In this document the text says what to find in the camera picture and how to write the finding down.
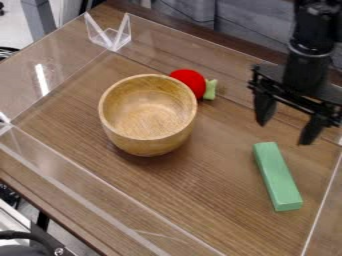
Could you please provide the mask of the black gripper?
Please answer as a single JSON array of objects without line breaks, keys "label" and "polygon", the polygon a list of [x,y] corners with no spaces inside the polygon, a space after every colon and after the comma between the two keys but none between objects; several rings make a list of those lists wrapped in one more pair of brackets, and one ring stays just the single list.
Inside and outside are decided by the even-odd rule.
[{"label": "black gripper", "polygon": [[248,89],[253,94],[255,119],[264,126],[280,102],[310,116],[299,145],[311,145],[324,128],[342,124],[342,87],[328,82],[334,46],[288,44],[283,65],[252,66]]}]

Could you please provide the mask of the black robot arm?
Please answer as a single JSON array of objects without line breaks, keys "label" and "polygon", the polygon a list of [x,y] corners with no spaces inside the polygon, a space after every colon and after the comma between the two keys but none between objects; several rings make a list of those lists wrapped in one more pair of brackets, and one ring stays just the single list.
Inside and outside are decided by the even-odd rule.
[{"label": "black robot arm", "polygon": [[252,67],[248,88],[255,120],[265,125],[283,103],[310,116],[298,143],[308,145],[323,129],[342,125],[342,86],[328,81],[335,45],[342,43],[342,0],[295,0],[294,28],[283,65]]}]

